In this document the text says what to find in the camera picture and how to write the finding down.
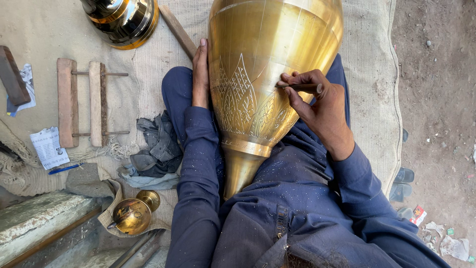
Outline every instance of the dark hair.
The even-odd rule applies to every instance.
[[[312,261],[303,260],[292,254],[284,256],[285,268],[350,268],[347,258],[340,253],[331,252],[327,257],[317,256]]]

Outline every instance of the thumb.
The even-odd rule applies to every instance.
[[[310,119],[313,115],[311,105],[303,101],[301,96],[291,87],[286,87],[284,91],[288,95],[289,105],[291,105],[299,117],[303,120]]]
[[[200,39],[200,58],[207,56],[207,41],[205,38]]]

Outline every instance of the shoe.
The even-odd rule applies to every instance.
[[[406,183],[392,183],[392,188],[390,189],[390,202],[400,202],[403,203],[403,198],[409,197],[412,194],[412,186]]]
[[[406,167],[400,167],[397,176],[393,180],[394,183],[411,183],[415,179],[415,172]]]
[[[398,210],[398,216],[403,219],[411,219],[413,217],[413,210],[409,207],[403,207]]]
[[[408,139],[408,131],[404,128],[403,129],[403,136],[402,136],[402,143],[406,143]]]

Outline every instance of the sleeve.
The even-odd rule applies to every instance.
[[[418,238],[415,224],[398,217],[357,144],[346,160],[334,162],[328,153],[327,161],[340,190],[342,212],[353,220],[356,236],[376,244],[402,267],[450,267]]]
[[[178,203],[172,219],[166,267],[209,267],[220,232],[215,150],[218,134],[211,112],[185,110],[184,156],[177,185]]]

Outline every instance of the concrete ledge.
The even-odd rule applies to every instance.
[[[0,210],[0,266],[77,221],[96,199],[56,191]]]

